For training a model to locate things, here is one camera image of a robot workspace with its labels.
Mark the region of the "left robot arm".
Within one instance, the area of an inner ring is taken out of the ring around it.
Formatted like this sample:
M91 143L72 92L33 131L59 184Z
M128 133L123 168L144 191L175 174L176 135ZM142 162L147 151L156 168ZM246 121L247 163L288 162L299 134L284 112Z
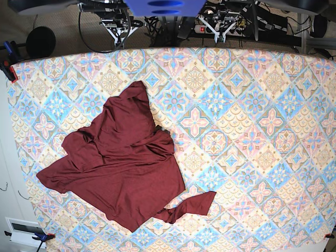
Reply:
M330 6L335 5L335 1L260 1L264 4L269 4L275 9L285 10L289 12L318 15L326 11ZM242 11L243 7L251 7L253 13L254 28L258 30L257 12L255 1L219 1L215 4L207 1L206 4L214 5L215 7L224 8L224 12L233 12L236 16Z

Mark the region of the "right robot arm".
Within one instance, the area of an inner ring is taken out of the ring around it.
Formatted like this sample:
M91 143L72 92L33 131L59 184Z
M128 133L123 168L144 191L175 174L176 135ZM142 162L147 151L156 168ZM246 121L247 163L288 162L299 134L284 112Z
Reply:
M8 1L8 7L20 15L38 15L61 11L70 5L76 5L79 11L96 14L102 25L114 32L127 32L131 28L132 19L128 14L128 6L124 1Z

